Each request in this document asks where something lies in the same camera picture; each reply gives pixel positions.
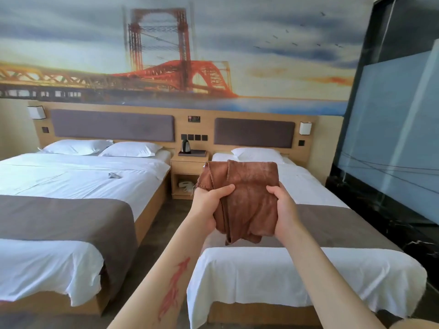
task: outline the floor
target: floor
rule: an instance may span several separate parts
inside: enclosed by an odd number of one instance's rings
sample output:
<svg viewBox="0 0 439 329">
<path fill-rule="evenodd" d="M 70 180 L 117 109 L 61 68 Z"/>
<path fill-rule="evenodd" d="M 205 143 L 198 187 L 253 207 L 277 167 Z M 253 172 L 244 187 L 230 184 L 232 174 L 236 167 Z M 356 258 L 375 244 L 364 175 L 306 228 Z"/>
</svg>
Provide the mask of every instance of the floor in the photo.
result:
<svg viewBox="0 0 439 329">
<path fill-rule="evenodd" d="M 107 328 L 114 316 L 133 293 L 154 262 L 162 253 L 175 230 L 185 218 L 190 209 L 190 201 L 168 200 L 157 215 L 153 226 L 140 245 L 139 251 L 134 260 L 121 292 L 118 297 L 108 305 L 102 317 L 88 315 L 30 315 L 30 314 L 8 314 L 0 315 L 0 329 L 103 329 Z M 414 317 L 439 322 L 439 294 L 432 288 L 428 288 L 421 300 Z M 379 318 L 386 325 L 390 326 L 397 319 L 387 312 L 380 312 Z M 189 319 L 187 306 L 183 305 L 178 318 L 177 328 L 188 329 Z M 297 326 L 237 326 L 206 324 L 201 329 L 300 329 Z"/>
</svg>

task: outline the small sign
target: small sign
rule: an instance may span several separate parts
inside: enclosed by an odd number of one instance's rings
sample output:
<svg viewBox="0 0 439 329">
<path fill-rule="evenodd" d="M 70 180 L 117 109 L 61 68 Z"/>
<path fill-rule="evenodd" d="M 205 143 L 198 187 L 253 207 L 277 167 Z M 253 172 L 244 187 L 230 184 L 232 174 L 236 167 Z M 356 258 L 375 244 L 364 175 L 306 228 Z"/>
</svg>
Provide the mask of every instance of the small sign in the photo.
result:
<svg viewBox="0 0 439 329">
<path fill-rule="evenodd" d="M 188 122 L 200 122 L 200 117 L 196 117 L 194 115 L 188 115 L 187 121 Z"/>
</svg>

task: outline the wooden nightstand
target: wooden nightstand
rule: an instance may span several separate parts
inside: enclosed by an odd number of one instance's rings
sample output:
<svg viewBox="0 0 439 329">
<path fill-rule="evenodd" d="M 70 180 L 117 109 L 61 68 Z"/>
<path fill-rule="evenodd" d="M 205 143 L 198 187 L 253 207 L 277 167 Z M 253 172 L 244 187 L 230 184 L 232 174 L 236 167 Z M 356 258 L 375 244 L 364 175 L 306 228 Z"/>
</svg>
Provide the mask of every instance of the wooden nightstand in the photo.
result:
<svg viewBox="0 0 439 329">
<path fill-rule="evenodd" d="M 173 199 L 193 199 L 192 193 L 184 192 L 178 188 L 181 181 L 191 181 L 197 183 L 204 164 L 209 160 L 209 153 L 205 157 L 188 157 L 179 156 L 175 153 L 171 159 L 171 180 L 172 180 L 172 198 Z"/>
</svg>

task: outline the bridge mural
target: bridge mural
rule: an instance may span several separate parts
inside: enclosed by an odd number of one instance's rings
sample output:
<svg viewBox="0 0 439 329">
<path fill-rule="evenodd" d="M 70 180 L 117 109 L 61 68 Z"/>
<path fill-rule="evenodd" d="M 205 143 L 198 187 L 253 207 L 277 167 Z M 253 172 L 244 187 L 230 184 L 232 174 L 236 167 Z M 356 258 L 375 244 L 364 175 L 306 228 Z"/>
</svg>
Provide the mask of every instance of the bridge mural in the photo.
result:
<svg viewBox="0 0 439 329">
<path fill-rule="evenodd" d="M 343 115 L 372 2 L 4 0 L 0 98 Z"/>
</svg>

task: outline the cloudy sky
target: cloudy sky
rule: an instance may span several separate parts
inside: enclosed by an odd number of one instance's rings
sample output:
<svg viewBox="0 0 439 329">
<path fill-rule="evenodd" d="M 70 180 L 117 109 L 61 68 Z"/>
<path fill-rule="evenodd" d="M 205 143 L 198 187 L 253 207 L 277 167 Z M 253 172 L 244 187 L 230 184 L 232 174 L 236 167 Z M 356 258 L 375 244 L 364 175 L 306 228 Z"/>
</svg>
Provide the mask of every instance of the cloudy sky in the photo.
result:
<svg viewBox="0 0 439 329">
<path fill-rule="evenodd" d="M 348 99 L 373 0 L 0 0 L 0 61 L 127 72 L 123 7 L 184 7 L 191 26 L 191 2 L 192 59 L 228 61 L 235 93 Z M 143 58 L 154 65 L 178 53 Z"/>
</svg>

